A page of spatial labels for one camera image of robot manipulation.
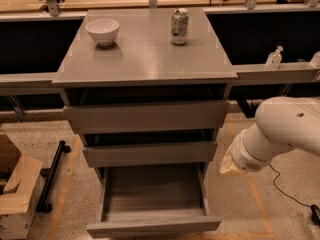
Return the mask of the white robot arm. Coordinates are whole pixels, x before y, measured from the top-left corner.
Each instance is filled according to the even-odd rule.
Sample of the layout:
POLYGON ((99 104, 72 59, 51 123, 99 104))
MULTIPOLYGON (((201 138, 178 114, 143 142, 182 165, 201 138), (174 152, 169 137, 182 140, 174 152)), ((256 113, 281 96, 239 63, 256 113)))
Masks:
POLYGON ((237 134, 221 162, 221 174, 257 172, 294 149, 320 156, 320 100, 273 97, 255 112, 255 123, 237 134))

